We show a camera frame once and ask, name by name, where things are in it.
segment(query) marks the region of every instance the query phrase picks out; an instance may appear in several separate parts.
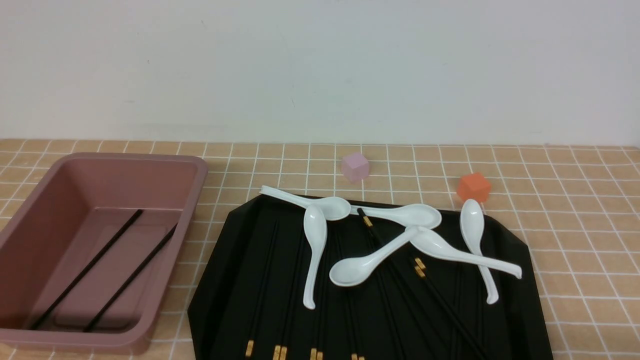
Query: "white spoon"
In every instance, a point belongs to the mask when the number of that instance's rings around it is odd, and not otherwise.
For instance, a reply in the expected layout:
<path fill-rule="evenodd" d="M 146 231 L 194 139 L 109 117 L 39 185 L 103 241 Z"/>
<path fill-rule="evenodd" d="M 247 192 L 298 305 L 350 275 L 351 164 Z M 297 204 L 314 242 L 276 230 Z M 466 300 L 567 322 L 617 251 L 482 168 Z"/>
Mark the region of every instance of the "white spoon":
<path fill-rule="evenodd" d="M 480 241 L 484 232 L 484 215 L 480 204 L 474 199 L 469 199 L 462 205 L 460 212 L 460 231 L 462 238 L 465 240 L 467 247 L 473 255 L 482 256 L 480 249 Z M 491 276 L 491 272 L 486 266 L 478 265 L 480 275 L 484 281 L 486 288 L 486 303 L 494 304 L 499 299 L 498 289 L 495 287 L 495 281 Z"/>
<path fill-rule="evenodd" d="M 484 256 L 472 255 L 454 249 L 438 233 L 425 227 L 420 227 L 420 231 L 411 239 L 411 244 L 423 253 L 437 259 L 460 261 L 474 265 L 484 265 L 488 268 L 509 273 L 518 279 L 522 278 L 522 268 L 516 264 L 506 261 L 486 258 Z"/>
<path fill-rule="evenodd" d="M 306 197 L 297 196 L 292 193 L 284 192 L 279 189 L 272 188 L 270 186 L 262 185 L 260 193 L 269 195 L 276 199 L 290 202 L 291 204 L 298 205 L 301 208 L 307 208 L 311 204 L 315 204 L 322 210 L 325 219 L 327 220 L 340 220 L 349 216 L 351 211 L 351 204 L 347 200 L 341 197 L 331 196 L 323 197 L 321 199 L 307 199 Z"/>
<path fill-rule="evenodd" d="M 305 292 L 302 296 L 302 303 L 307 309 L 316 308 L 314 302 L 314 287 L 316 286 L 316 276 L 320 258 L 326 244 L 326 220 L 320 208 L 314 204 L 307 207 L 305 211 L 305 219 L 303 222 L 305 228 L 305 236 L 311 247 L 311 262 L 309 263 L 309 271 L 307 272 L 307 281 L 305 282 Z"/>
<path fill-rule="evenodd" d="M 358 208 L 362 208 L 368 217 L 391 220 L 405 227 L 422 226 L 433 229 L 434 227 L 438 227 L 442 222 L 442 214 L 438 210 L 425 204 L 411 204 L 393 209 L 352 206 L 351 214 L 357 215 Z"/>
<path fill-rule="evenodd" d="M 397 238 L 372 254 L 338 261 L 331 267 L 329 279 L 337 286 L 356 286 L 361 284 L 384 259 L 409 242 L 409 239 L 416 236 L 417 233 L 417 227 L 409 227 Z"/>

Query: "white wall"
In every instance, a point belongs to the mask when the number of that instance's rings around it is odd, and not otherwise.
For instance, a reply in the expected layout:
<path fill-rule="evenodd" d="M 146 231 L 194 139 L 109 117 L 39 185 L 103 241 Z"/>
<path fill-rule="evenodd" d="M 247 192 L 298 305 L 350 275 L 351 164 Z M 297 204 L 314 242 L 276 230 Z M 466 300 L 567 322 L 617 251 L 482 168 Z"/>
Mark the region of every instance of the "white wall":
<path fill-rule="evenodd" d="M 640 145 L 638 0 L 0 2 L 0 138 Z"/>

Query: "black chopstick in bin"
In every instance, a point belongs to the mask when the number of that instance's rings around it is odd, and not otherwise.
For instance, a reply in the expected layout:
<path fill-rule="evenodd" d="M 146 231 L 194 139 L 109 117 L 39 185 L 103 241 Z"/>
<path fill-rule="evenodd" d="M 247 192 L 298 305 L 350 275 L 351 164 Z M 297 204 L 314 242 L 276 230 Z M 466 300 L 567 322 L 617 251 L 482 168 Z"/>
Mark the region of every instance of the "black chopstick in bin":
<path fill-rule="evenodd" d="M 131 217 L 127 220 L 126 223 L 124 223 L 124 225 L 120 228 L 120 230 L 118 230 L 111 237 L 111 239 L 107 242 L 107 244 L 93 257 L 93 259 L 91 259 L 91 261 L 84 267 L 84 269 L 80 271 L 80 274 L 78 274 L 76 278 L 67 286 L 65 291 L 63 291 L 60 295 L 58 295 L 58 298 L 47 308 L 47 311 L 42 313 L 42 315 L 40 315 L 40 317 L 33 324 L 31 324 L 31 327 L 30 327 L 31 330 L 37 330 L 40 327 L 40 325 L 42 325 L 44 320 L 47 318 L 47 316 L 51 314 L 53 309 L 55 309 L 56 306 L 58 306 L 60 302 L 62 302 L 62 300 L 64 300 L 65 297 L 67 297 L 67 295 L 69 295 L 71 290 L 73 290 L 73 288 L 75 288 L 76 285 L 78 285 L 80 280 L 82 280 L 83 277 L 85 277 L 85 275 L 95 266 L 95 264 L 97 264 L 98 261 L 102 259 L 102 257 L 106 254 L 106 252 L 116 243 L 116 241 L 118 241 L 118 239 L 120 239 L 122 234 L 124 234 L 124 232 L 128 230 L 128 228 L 131 225 L 133 225 L 133 223 L 140 217 L 140 215 L 142 215 L 142 213 L 143 213 L 143 210 L 138 209 L 136 210 L 135 213 L 133 213 L 133 215 L 131 215 Z"/>
<path fill-rule="evenodd" d="M 154 247 L 153 250 L 151 250 L 151 252 L 149 253 L 149 255 L 147 255 L 147 257 L 140 263 L 140 265 L 138 265 L 138 267 L 133 271 L 133 273 L 131 273 L 131 275 L 129 275 L 129 277 L 127 278 L 127 280 L 125 280 L 125 282 L 121 285 L 121 287 L 118 289 L 118 291 L 116 291 L 115 294 L 113 294 L 113 296 L 109 299 L 109 301 L 107 301 L 106 304 L 104 304 L 104 306 L 102 307 L 102 309 L 100 309 L 100 311 L 93 317 L 93 319 L 89 322 L 89 324 L 83 329 L 83 332 L 90 332 L 93 327 L 100 321 L 100 319 L 102 318 L 102 315 L 104 315 L 104 313 L 107 312 L 107 310 L 109 309 L 109 307 L 111 305 L 113 305 L 113 303 L 118 300 L 118 297 L 120 297 L 120 295 L 122 295 L 122 293 L 127 289 L 127 287 L 133 282 L 133 280 L 136 279 L 136 277 L 142 272 L 142 270 L 145 269 L 145 267 L 151 262 L 151 260 L 153 260 L 154 256 L 156 256 L 156 254 L 158 252 L 160 252 L 160 250 L 162 250 L 162 248 L 164 247 L 164 245 L 166 243 L 169 242 L 169 240 L 171 240 L 171 238 L 173 237 L 173 233 L 175 232 L 175 228 L 178 226 L 178 224 L 175 224 L 171 230 L 169 230 L 169 232 L 164 236 L 164 238 L 162 240 L 160 240 L 160 242 L 158 243 L 158 245 L 156 245 L 156 247 Z"/>

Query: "pink plastic bin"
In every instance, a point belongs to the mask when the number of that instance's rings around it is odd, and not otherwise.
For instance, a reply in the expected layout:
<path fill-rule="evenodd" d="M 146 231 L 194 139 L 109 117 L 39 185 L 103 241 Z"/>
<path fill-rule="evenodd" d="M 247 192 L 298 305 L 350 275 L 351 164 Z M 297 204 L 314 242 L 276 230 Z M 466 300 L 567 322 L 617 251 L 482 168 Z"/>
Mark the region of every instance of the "pink plastic bin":
<path fill-rule="evenodd" d="M 0 342 L 144 352 L 206 175 L 206 163 L 192 156 L 79 153 L 55 163 L 0 233 Z M 137 209 L 142 216 L 40 328 L 28 330 Z M 94 330 L 82 332 L 176 223 Z"/>

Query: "tiled countertop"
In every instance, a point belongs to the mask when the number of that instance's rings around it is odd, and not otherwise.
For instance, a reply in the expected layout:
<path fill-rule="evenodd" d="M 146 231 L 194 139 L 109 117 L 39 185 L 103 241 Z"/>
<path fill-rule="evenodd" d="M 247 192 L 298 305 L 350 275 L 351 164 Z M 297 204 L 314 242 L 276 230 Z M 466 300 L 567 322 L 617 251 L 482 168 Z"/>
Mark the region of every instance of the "tiled countertop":
<path fill-rule="evenodd" d="M 0 229 L 58 158 L 80 151 L 188 154 L 209 164 L 153 343 L 136 359 L 193 358 L 186 307 L 227 213 L 261 185 L 459 209 L 458 178 L 471 171 L 493 185 L 486 213 L 531 249 L 555 358 L 640 359 L 638 148 L 0 140 Z M 350 184 L 339 159 L 355 151 L 371 161 L 371 176 Z M 89 358 L 129 357 L 0 345 L 2 360 Z"/>

